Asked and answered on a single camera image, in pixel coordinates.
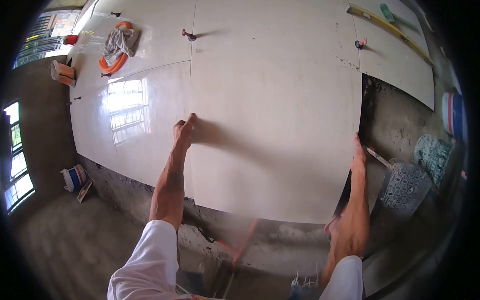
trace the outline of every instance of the concrete wall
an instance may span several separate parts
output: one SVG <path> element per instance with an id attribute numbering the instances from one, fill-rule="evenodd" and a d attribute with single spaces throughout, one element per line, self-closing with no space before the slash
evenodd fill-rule
<path id="1" fill-rule="evenodd" d="M 77 163 L 70 107 L 66 105 L 70 91 L 51 78 L 53 60 L 65 63 L 66 56 L 44 58 L 12 70 L 4 91 L 7 103 L 19 102 L 24 155 L 36 191 L 23 204 L 56 197 L 65 185 L 60 171 Z"/>
<path id="2" fill-rule="evenodd" d="M 106 299 L 108 280 L 130 257 L 143 227 L 89 196 L 62 192 L 14 229 L 53 299 Z"/>
<path id="3" fill-rule="evenodd" d="M 52 0 L 47 8 L 46 12 L 65 9 L 81 9 L 85 5 L 86 0 Z"/>

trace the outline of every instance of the white sleeve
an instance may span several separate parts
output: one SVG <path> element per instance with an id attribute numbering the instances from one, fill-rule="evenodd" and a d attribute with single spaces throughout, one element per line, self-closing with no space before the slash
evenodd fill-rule
<path id="1" fill-rule="evenodd" d="M 352 255 L 342 258 L 336 264 L 319 300 L 361 300 L 362 292 L 361 259 Z"/>
<path id="2" fill-rule="evenodd" d="M 108 284 L 108 299 L 178 298 L 175 292 L 178 268 L 174 227 L 165 221 L 150 221 L 130 259 L 113 273 Z"/>

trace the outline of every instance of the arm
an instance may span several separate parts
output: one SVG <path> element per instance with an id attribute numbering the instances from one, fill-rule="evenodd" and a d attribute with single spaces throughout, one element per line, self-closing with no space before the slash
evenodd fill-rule
<path id="1" fill-rule="evenodd" d="M 366 155 L 357 133 L 355 133 L 353 141 L 355 143 L 355 154 L 350 165 L 352 171 L 350 199 L 341 216 L 330 225 L 332 242 L 327 265 L 321 276 L 322 287 L 328 284 L 336 265 L 344 257 L 363 256 L 370 230 Z"/>
<path id="2" fill-rule="evenodd" d="M 192 145 L 192 125 L 195 118 L 196 115 L 191 113 L 186 122 L 180 120 L 173 126 L 173 148 L 156 183 L 150 206 L 149 221 L 169 222 L 176 231 L 179 230 L 183 215 L 183 166 L 187 150 Z"/>

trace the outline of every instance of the paint bucket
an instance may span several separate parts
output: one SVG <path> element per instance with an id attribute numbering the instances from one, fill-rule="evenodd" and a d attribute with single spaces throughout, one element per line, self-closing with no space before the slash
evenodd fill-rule
<path id="1" fill-rule="evenodd" d="M 51 66 L 52 79 L 60 83 L 75 87 L 75 70 L 72 67 L 58 63 L 56 60 L 52 61 Z"/>
<path id="2" fill-rule="evenodd" d="M 462 95 L 444 93 L 442 97 L 442 120 L 446 132 L 468 144 L 467 117 Z"/>
<path id="3" fill-rule="evenodd" d="M 63 188 L 69 192 L 82 187 L 87 182 L 87 176 L 82 165 L 75 165 L 70 169 L 63 169 L 60 172 L 63 175 L 66 186 Z"/>

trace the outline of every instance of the window frame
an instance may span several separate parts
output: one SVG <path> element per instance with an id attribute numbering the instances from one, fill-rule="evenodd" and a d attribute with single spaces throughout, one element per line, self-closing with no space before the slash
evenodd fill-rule
<path id="1" fill-rule="evenodd" d="M 11 103 L 9 103 L 5 108 L 8 108 L 10 107 L 11 105 L 15 104 L 15 103 L 18 103 L 18 99 L 12 101 Z M 18 113 L 19 113 L 19 118 L 16 122 L 14 122 L 13 124 L 10 124 L 10 132 L 12 132 L 12 129 L 18 125 L 19 126 L 19 129 L 20 129 L 20 109 L 18 109 Z M 20 147 L 18 147 L 17 149 L 15 149 L 14 151 L 12 150 L 12 160 L 15 156 L 19 155 L 21 152 L 24 151 L 24 144 L 23 144 L 23 140 L 20 141 Z M 7 184 L 7 186 L 5 187 L 5 190 L 3 191 L 4 193 L 4 197 L 5 197 L 5 202 L 7 202 L 7 197 L 5 195 L 5 193 L 12 187 L 14 186 L 20 179 L 22 179 L 23 177 L 25 177 L 28 173 L 28 166 L 26 165 L 26 168 L 25 170 L 18 174 L 15 178 L 10 178 L 10 182 Z M 17 208 L 18 204 L 21 203 L 23 200 L 25 200 L 26 198 L 30 197 L 31 195 L 33 195 L 35 193 L 35 186 L 33 186 L 33 182 L 32 182 L 32 188 L 27 191 L 25 194 L 23 194 L 20 198 L 17 197 L 17 200 L 7 209 L 7 213 L 10 214 L 15 208 Z"/>

